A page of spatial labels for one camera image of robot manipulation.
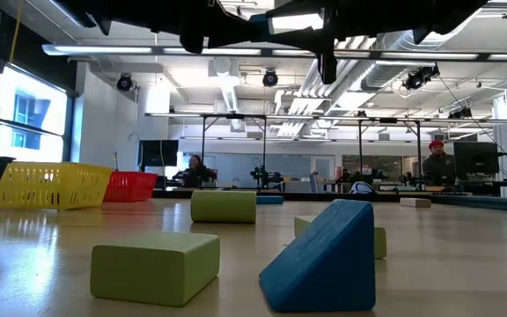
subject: woman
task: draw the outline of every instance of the woman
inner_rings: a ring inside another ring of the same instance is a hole
[[[186,177],[183,180],[183,187],[199,188],[207,177],[207,167],[202,164],[198,155],[189,159],[189,168],[185,170]]]

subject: yellow plastic basket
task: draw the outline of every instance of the yellow plastic basket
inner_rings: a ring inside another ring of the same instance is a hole
[[[97,207],[103,203],[112,172],[77,163],[11,163],[0,181],[0,208]]]

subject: wooden table surface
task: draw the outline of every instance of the wooden table surface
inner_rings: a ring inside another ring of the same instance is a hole
[[[258,275],[293,240],[294,216],[318,214],[326,205],[258,206],[256,225],[193,224],[189,200],[63,212],[0,210],[0,316],[276,316]],[[374,208],[375,225],[386,228],[388,243],[388,256],[376,261],[375,309],[302,316],[507,316],[507,212],[436,204]],[[219,235],[218,279],[184,308],[92,298],[92,247],[153,231]]]

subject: red plastic basket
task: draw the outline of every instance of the red plastic basket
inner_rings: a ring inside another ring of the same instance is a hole
[[[150,199],[158,176],[154,173],[113,172],[105,202],[141,202]]]

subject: man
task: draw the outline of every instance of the man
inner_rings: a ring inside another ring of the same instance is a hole
[[[455,185],[455,158],[444,151],[444,143],[430,143],[431,155],[423,161],[422,172],[427,185]]]

